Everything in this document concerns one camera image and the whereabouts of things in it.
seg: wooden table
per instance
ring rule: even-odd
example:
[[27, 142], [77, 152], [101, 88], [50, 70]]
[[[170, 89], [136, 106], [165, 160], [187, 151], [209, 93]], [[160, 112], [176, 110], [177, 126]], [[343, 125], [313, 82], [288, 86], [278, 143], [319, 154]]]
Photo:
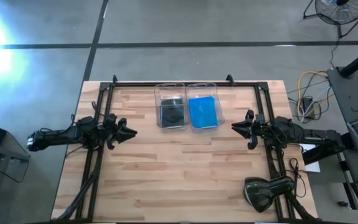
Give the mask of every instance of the wooden table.
[[[76, 119], [94, 115], [91, 102], [98, 97], [99, 84], [84, 83]], [[291, 118], [284, 82], [268, 81], [268, 86], [275, 116]], [[257, 112], [254, 89], [219, 87], [218, 93], [226, 122], [217, 131], [195, 134], [188, 127], [184, 132], [162, 133], [156, 125], [153, 88], [114, 89], [111, 112], [119, 118], [127, 118], [127, 126], [138, 131], [138, 135], [117, 145], [113, 151], [105, 147], [95, 222], [277, 220], [273, 205], [267, 211], [257, 213], [242, 195], [246, 177], [270, 179], [263, 141], [259, 141], [256, 149], [248, 150], [247, 140], [231, 130], [232, 123], [244, 120], [248, 109]], [[76, 147], [78, 145], [70, 145], [68, 151]], [[85, 157], [86, 151], [79, 150], [66, 158], [52, 217], [62, 214], [78, 193]], [[298, 159], [300, 169], [304, 170], [299, 147], [285, 149], [287, 169], [292, 157]], [[308, 177], [302, 173], [302, 178], [306, 196], [299, 201], [317, 217]], [[299, 180], [298, 194], [304, 191]], [[88, 200], [89, 196], [84, 211], [88, 209]], [[282, 208], [287, 217], [284, 201], [282, 199]]]

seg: gray floor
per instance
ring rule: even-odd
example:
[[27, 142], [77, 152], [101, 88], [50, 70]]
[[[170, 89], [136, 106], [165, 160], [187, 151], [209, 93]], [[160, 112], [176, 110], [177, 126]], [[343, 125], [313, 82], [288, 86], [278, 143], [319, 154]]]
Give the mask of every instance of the gray floor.
[[[110, 0], [100, 43], [186, 41], [336, 41], [336, 29], [302, 20], [308, 0]], [[102, 0], [0, 1], [0, 44], [91, 43]], [[358, 26], [344, 40], [358, 40]], [[99, 49], [90, 80], [284, 80], [297, 89], [299, 75], [330, 68], [334, 46]], [[0, 127], [21, 144], [41, 127], [69, 125], [75, 112], [89, 49], [0, 50]], [[358, 45], [339, 46], [334, 64], [358, 56]], [[308, 90], [317, 96], [328, 83]], [[334, 98], [330, 110], [306, 128], [346, 127]], [[31, 153], [25, 181], [5, 179], [0, 223], [46, 221], [62, 171], [65, 147]], [[358, 211], [336, 206], [345, 199], [335, 157], [309, 174], [320, 218], [358, 223]]]

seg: blue object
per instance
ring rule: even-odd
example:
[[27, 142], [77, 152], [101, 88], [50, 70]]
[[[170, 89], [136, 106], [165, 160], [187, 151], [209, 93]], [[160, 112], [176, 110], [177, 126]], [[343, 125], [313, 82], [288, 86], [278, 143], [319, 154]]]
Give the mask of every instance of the blue object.
[[218, 125], [215, 99], [212, 96], [189, 99], [191, 124], [195, 128], [212, 128]]

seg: yellow cable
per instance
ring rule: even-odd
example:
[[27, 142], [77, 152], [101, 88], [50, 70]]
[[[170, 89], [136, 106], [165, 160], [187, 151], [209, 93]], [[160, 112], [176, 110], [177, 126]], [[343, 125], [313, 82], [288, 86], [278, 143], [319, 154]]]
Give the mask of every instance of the yellow cable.
[[[322, 77], [328, 77], [328, 75], [326, 73], [314, 72], [314, 71], [303, 72], [301, 74], [301, 76], [299, 76], [299, 79], [298, 79], [298, 114], [303, 114], [300, 111], [300, 105], [301, 105], [301, 101], [302, 101], [302, 99], [301, 99], [301, 81], [302, 81], [303, 76], [306, 74], [316, 74], [316, 75], [320, 75]], [[318, 101], [318, 104], [321, 106], [321, 103], [326, 101], [328, 98]], [[311, 112], [314, 111], [315, 108], [316, 108], [316, 106], [314, 105], [313, 109], [309, 113], [307, 113], [304, 116], [302, 115], [300, 117], [304, 118], [304, 117], [309, 116], [311, 114]]]

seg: white paper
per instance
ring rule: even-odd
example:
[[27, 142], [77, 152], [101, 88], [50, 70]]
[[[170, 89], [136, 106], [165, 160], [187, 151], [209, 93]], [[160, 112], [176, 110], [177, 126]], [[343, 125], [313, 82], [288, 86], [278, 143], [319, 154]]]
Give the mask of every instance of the white paper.
[[[313, 144], [299, 144], [299, 145], [303, 147], [303, 149], [304, 149], [303, 152], [306, 152], [307, 150], [310, 150], [310, 149], [314, 149], [316, 147], [316, 145], [313, 145]], [[312, 164], [306, 165], [306, 171], [320, 172], [320, 165], [318, 164], [318, 162], [314, 162]]]

